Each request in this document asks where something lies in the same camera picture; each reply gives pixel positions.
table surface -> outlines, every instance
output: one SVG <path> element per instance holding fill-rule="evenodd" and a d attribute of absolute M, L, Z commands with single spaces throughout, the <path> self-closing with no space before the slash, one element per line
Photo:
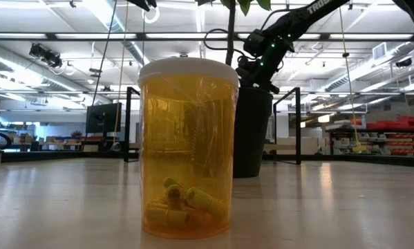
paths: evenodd
<path fill-rule="evenodd" d="M 414 248 L 414 167 L 264 162 L 234 180 L 228 232 L 200 240 L 140 227 L 140 169 L 78 158 L 0 167 L 2 248 Z"/>

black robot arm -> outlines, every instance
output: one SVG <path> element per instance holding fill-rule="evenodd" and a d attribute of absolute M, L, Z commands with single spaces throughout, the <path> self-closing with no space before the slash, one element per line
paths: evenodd
<path fill-rule="evenodd" d="M 349 0 L 316 0 L 309 5 L 291 10 L 264 30 L 254 30 L 245 40 L 243 49 L 257 59 L 249 61 L 242 57 L 237 73 L 242 87 L 257 87 L 264 91 L 278 93 L 271 84 L 271 77 L 288 51 L 294 52 L 293 42 L 306 33 L 313 23 L 330 14 Z M 414 21 L 414 1 L 394 0 Z"/>

